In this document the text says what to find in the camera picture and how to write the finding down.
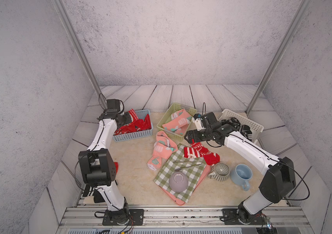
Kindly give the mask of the red snowman sock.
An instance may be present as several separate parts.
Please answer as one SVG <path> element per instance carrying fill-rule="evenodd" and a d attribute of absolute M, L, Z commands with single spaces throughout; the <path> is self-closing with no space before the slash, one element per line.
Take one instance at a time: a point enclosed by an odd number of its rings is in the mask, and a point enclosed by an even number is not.
<path fill-rule="evenodd" d="M 136 112 L 133 109 L 130 109 L 128 111 L 128 113 L 129 113 L 129 116 L 131 118 L 131 123 L 132 122 L 136 122 L 139 119 L 138 116 L 137 116 L 137 114 L 136 114 Z"/>

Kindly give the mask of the black white striped sock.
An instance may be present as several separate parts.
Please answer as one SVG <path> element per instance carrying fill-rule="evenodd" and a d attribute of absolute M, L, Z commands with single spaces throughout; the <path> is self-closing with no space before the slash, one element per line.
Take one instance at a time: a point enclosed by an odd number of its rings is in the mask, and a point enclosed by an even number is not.
<path fill-rule="evenodd" d="M 230 124 L 236 131 L 240 132 L 249 141 L 253 140 L 253 133 L 250 129 L 250 126 L 241 124 L 240 121 L 235 117 L 229 118 L 227 123 Z"/>

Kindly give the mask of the red fluffy sock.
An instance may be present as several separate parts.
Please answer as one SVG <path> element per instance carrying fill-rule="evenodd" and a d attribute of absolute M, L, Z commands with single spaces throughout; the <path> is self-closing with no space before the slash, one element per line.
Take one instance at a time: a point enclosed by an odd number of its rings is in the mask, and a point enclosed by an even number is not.
<path fill-rule="evenodd" d="M 135 133 L 145 130 L 150 130 L 151 127 L 151 120 L 149 114 L 146 115 L 145 119 L 138 119 L 128 125 L 125 125 L 114 133 L 115 136 L 122 135 L 122 134 L 129 134 L 129 133 Z"/>

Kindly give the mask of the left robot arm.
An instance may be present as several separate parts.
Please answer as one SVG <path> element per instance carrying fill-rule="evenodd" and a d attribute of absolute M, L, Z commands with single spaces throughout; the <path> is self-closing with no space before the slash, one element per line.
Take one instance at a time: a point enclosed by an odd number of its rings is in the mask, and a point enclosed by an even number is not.
<path fill-rule="evenodd" d="M 105 215 L 112 222 L 124 225 L 129 220 L 129 209 L 125 197 L 119 192 L 116 165 L 109 147 L 115 131 L 131 119 L 124 115 L 124 104 L 118 99 L 108 99 L 107 108 L 98 118 L 95 137 L 87 150 L 78 155 L 78 163 L 85 184 L 94 189 L 107 204 Z"/>

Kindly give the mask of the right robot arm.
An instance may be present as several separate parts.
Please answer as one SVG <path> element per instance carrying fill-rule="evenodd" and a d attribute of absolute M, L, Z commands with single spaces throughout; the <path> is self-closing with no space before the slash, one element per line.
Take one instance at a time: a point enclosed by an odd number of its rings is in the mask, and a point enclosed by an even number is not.
<path fill-rule="evenodd" d="M 195 114 L 192 117 L 195 130 L 185 134 L 188 143 L 211 140 L 220 146 L 226 146 L 255 166 L 264 176 L 256 193 L 249 196 L 238 206 L 238 220 L 248 225 L 264 208 L 279 203 L 295 188 L 293 161 L 279 158 L 259 148 L 249 139 L 249 134 L 239 125 L 238 120 L 218 121 L 214 113 Z"/>

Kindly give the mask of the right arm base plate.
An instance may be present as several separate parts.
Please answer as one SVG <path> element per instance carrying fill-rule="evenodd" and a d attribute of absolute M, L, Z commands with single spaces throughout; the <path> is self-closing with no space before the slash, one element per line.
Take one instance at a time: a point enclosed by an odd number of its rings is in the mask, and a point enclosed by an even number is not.
<path fill-rule="evenodd" d="M 264 225 L 267 223 L 267 218 L 262 211 L 250 214 L 243 209 L 222 209 L 222 216 L 220 220 L 225 225 Z"/>

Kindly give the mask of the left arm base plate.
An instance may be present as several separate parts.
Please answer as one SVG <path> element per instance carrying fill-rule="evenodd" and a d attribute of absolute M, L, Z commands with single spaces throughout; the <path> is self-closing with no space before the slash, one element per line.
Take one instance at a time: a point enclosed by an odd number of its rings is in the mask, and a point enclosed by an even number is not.
<path fill-rule="evenodd" d="M 106 210 L 103 217 L 103 226 L 142 226 L 144 209 L 122 209 L 119 211 Z"/>

